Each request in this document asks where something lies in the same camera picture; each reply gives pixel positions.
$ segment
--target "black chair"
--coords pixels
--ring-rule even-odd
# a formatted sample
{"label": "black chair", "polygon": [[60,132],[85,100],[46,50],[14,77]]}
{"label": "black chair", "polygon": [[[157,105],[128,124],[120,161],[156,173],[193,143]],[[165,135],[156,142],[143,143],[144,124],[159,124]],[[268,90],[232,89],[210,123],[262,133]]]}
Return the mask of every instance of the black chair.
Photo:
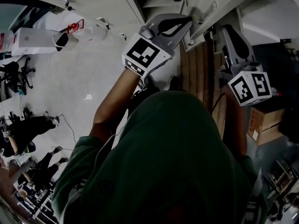
{"label": "black chair", "polygon": [[21,72],[19,72],[19,64],[17,62],[11,62],[4,67],[0,67],[0,71],[4,72],[4,77],[0,78],[0,86],[2,81],[5,81],[5,93],[6,97],[10,98],[9,93],[7,92],[7,87],[9,87],[14,93],[19,93],[20,90],[24,95],[26,95],[26,84],[29,88],[33,88],[29,84],[27,79],[27,74],[35,72],[35,69],[27,68],[28,61],[30,57],[26,58],[25,65],[21,67]]}

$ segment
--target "black pants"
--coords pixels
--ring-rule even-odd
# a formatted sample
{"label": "black pants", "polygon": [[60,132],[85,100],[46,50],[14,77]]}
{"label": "black pants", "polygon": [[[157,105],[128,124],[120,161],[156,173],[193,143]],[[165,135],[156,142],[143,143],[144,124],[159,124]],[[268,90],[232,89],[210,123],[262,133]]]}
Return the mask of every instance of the black pants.
{"label": "black pants", "polygon": [[36,136],[54,129],[56,126],[51,120],[47,120],[44,116],[32,117],[22,120],[21,122],[12,123],[10,126],[11,134],[18,146],[18,153],[23,153],[27,144]]}
{"label": "black pants", "polygon": [[58,166],[56,164],[48,167],[51,158],[52,155],[47,153],[46,156],[44,156],[44,158],[38,162],[38,164],[31,170],[29,174],[31,181],[36,186],[36,190],[40,190],[43,188],[43,186],[47,186],[51,178],[58,171]]}

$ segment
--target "shoe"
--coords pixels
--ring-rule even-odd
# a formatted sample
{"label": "shoe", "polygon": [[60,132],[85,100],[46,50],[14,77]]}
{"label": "shoe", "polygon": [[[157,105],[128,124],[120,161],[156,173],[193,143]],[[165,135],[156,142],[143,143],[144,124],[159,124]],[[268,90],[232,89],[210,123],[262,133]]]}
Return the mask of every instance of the shoe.
{"label": "shoe", "polygon": [[57,147],[54,149],[53,153],[57,154],[57,153],[60,152],[61,150],[62,150],[62,148],[61,148],[60,146],[57,146]]}
{"label": "shoe", "polygon": [[56,127],[59,125],[59,117],[58,116],[56,116],[55,118],[50,118],[50,120],[52,121],[52,123],[54,124],[54,125],[56,125]]}
{"label": "shoe", "polygon": [[29,142],[24,150],[25,153],[32,153],[36,151],[36,145],[34,144],[34,142]]}
{"label": "shoe", "polygon": [[68,158],[61,158],[61,159],[59,160],[60,163],[64,163],[64,162],[68,162],[68,161],[69,161]]}
{"label": "shoe", "polygon": [[155,87],[155,83],[154,83],[153,77],[151,77],[151,75],[148,75],[144,78],[143,84],[144,84],[145,88]]}
{"label": "shoe", "polygon": [[44,115],[44,117],[49,117],[49,113],[48,113],[48,111],[45,111],[44,113],[43,113],[43,115]]}
{"label": "shoe", "polygon": [[178,77],[171,77],[169,80],[169,90],[178,91],[180,89],[180,82]]}

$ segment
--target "sleeve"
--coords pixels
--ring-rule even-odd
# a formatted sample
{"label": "sleeve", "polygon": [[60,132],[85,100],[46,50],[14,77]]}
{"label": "sleeve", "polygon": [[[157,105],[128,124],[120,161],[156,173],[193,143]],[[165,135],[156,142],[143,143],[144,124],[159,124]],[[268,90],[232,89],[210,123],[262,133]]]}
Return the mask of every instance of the sleeve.
{"label": "sleeve", "polygon": [[81,137],[54,189],[52,207],[58,220],[75,186],[84,185],[94,169],[96,157],[103,147],[96,137]]}
{"label": "sleeve", "polygon": [[[239,160],[239,164],[241,165],[243,171],[245,172],[251,187],[253,188],[256,180],[258,178],[258,174],[256,173],[254,169],[254,165],[252,162],[252,159],[248,156],[243,156]],[[259,223],[263,224],[265,223],[267,219],[267,204],[266,204],[266,199],[262,193],[255,199],[255,202],[259,205],[261,208],[261,216],[259,218]]]}

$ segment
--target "white floor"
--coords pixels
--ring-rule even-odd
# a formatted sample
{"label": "white floor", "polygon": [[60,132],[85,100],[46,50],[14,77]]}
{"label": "white floor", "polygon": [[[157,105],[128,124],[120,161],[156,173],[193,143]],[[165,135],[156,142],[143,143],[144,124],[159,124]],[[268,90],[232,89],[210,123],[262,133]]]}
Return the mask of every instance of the white floor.
{"label": "white floor", "polygon": [[[36,73],[32,73],[29,81],[32,81],[34,88],[22,97],[23,105],[36,116],[42,115],[45,110],[51,116],[65,115],[75,132],[76,141],[80,136],[88,135],[96,109],[124,70],[121,54],[125,45],[123,39],[108,33],[102,43],[79,42],[72,51],[31,55],[29,66],[35,67]],[[170,76],[179,74],[179,49],[176,48],[174,59],[154,71],[152,76],[156,85],[163,89]],[[12,109],[15,114],[20,114],[19,95],[12,98]],[[59,127],[37,136],[33,142],[37,150],[32,155],[37,161],[52,151],[52,146],[67,149],[75,146],[73,133],[62,116]],[[53,156],[51,164],[61,156],[70,155],[71,151],[63,150]],[[61,165],[54,179],[59,177],[65,165]]]}

